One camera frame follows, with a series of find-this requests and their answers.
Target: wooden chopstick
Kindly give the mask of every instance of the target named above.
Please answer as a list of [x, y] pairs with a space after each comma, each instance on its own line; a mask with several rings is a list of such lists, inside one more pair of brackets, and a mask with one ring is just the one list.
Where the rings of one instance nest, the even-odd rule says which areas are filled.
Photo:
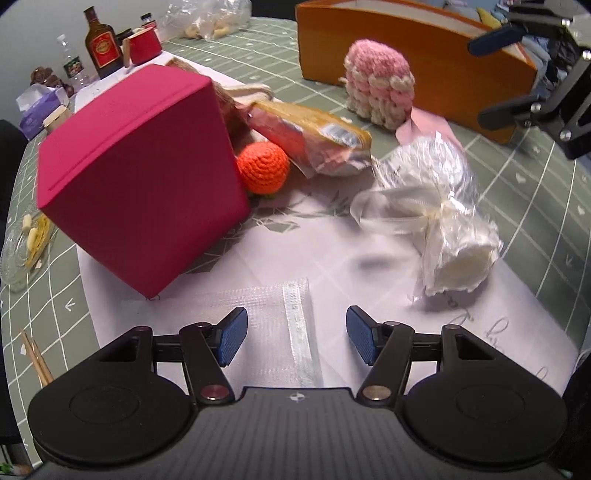
[[43, 387], [48, 386], [49, 383], [51, 383], [53, 381], [53, 376], [52, 376], [51, 372], [49, 371], [49, 368], [47, 367], [45, 360], [43, 360], [43, 356], [41, 355], [41, 352], [39, 351], [39, 347], [35, 343], [35, 348], [33, 348], [31, 342], [29, 341], [29, 337], [27, 336], [27, 334], [25, 333], [24, 330], [21, 330], [21, 337], [22, 337], [23, 343], [25, 344], [25, 349], [27, 350], [27, 355], [29, 356], [31, 363], [33, 364], [33, 367], [35, 368], [35, 371], [37, 372], [37, 376], [39, 377], [39, 380], [41, 380], [41, 385]]
[[37, 360], [39, 360], [39, 365], [41, 365], [41, 370], [43, 370], [43, 374], [47, 379], [47, 383], [49, 384], [53, 382], [53, 375], [51, 374], [49, 367], [45, 363], [45, 359], [43, 358], [41, 350], [39, 350], [39, 346], [37, 345], [35, 339], [33, 339], [33, 348], [35, 349], [35, 357], [37, 357]]

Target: purple tissue box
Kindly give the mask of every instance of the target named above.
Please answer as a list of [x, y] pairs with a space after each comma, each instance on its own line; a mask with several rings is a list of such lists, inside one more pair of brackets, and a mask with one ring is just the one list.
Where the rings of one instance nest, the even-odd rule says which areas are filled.
[[60, 99], [55, 91], [46, 93], [36, 101], [22, 116], [20, 128], [25, 137], [28, 140], [35, 138], [43, 130], [43, 120], [60, 105]]

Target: red mug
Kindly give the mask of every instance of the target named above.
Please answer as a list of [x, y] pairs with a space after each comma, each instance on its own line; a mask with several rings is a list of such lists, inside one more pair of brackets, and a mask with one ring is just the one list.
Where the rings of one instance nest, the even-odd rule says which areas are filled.
[[162, 52], [162, 45], [153, 28], [146, 28], [124, 39], [125, 66], [129, 59], [134, 65], [141, 65], [156, 58]]

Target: plastic water bottle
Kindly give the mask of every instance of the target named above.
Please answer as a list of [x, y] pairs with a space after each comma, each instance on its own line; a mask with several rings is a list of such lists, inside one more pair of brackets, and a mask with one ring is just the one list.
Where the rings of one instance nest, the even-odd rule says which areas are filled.
[[64, 58], [66, 75], [68, 75], [74, 91], [78, 92], [85, 86], [90, 85], [88, 75], [84, 71], [84, 65], [82, 65], [78, 52], [67, 42], [65, 35], [57, 37], [57, 41], [61, 45], [61, 55]]

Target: brown liquor bottle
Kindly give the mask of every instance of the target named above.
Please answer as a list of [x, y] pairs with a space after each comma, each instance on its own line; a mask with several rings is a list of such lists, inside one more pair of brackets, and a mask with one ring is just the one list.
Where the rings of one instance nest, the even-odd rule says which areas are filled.
[[117, 45], [113, 27], [99, 22], [95, 7], [87, 8], [84, 14], [90, 27], [86, 36], [86, 49], [96, 72], [103, 79], [123, 66], [123, 54]]

